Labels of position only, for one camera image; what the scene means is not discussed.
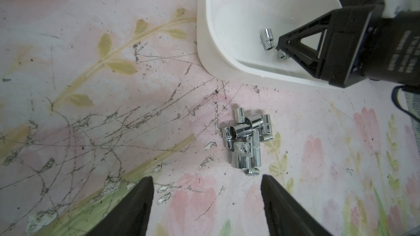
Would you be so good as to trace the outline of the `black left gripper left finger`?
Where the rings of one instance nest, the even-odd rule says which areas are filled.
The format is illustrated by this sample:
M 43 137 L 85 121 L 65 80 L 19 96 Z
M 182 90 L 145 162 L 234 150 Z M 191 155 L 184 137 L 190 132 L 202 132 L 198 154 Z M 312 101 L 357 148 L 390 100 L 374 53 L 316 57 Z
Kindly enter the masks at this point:
M 145 236 L 154 196 L 152 177 L 144 177 L 88 236 Z

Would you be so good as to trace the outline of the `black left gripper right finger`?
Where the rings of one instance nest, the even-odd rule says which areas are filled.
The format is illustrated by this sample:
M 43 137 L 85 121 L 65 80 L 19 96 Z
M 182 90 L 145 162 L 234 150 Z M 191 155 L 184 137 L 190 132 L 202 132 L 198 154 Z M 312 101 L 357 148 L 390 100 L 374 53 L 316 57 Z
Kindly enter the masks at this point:
M 260 189 L 271 236 L 331 235 L 274 177 L 264 174 Z

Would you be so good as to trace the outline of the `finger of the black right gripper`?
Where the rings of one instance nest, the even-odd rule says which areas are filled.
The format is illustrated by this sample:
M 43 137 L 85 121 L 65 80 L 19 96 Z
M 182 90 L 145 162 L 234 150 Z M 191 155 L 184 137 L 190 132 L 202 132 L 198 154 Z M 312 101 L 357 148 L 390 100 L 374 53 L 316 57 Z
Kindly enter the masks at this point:
M 338 10 L 333 10 L 278 39 L 277 51 L 294 59 L 311 76 L 337 80 Z

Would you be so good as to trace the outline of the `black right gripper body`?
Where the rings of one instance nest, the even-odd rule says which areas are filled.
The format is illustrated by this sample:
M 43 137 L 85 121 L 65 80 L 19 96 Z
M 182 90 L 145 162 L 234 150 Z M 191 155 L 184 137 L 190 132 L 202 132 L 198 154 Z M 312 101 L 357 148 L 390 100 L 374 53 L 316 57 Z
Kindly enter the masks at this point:
M 420 85 L 420 11 L 383 18 L 384 0 L 340 0 L 337 80 L 346 88 L 363 79 Z

